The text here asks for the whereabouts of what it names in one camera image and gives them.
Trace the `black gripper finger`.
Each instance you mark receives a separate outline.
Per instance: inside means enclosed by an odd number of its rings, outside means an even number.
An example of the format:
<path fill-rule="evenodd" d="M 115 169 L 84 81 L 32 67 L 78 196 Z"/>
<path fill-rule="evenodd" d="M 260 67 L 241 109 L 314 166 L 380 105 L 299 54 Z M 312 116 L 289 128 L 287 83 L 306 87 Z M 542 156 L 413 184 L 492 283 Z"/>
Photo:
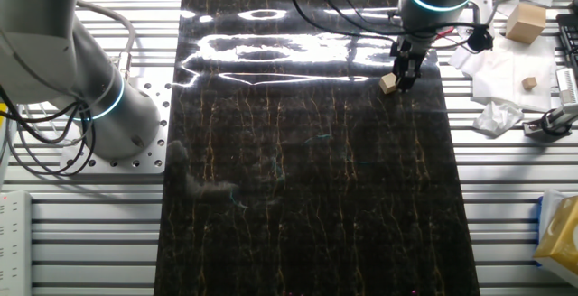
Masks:
<path fill-rule="evenodd" d="M 396 88 L 406 91 L 407 62 L 403 57 L 396 57 L 392 72 L 396 75 Z"/>
<path fill-rule="evenodd" d="M 416 80 L 421 77 L 421 65 L 423 61 L 423 56 L 414 56 L 408 59 L 406 70 L 406 90 L 411 89 Z"/>

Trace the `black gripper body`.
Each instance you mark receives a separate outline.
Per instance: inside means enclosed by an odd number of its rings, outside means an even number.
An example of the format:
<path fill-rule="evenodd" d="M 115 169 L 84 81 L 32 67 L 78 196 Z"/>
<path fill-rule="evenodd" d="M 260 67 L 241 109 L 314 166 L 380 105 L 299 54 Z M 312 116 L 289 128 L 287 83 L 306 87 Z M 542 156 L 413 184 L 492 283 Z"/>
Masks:
<path fill-rule="evenodd" d="M 390 56 L 396 59 L 406 58 L 422 62 L 428 52 L 428 41 L 413 36 L 398 36 L 390 48 Z"/>

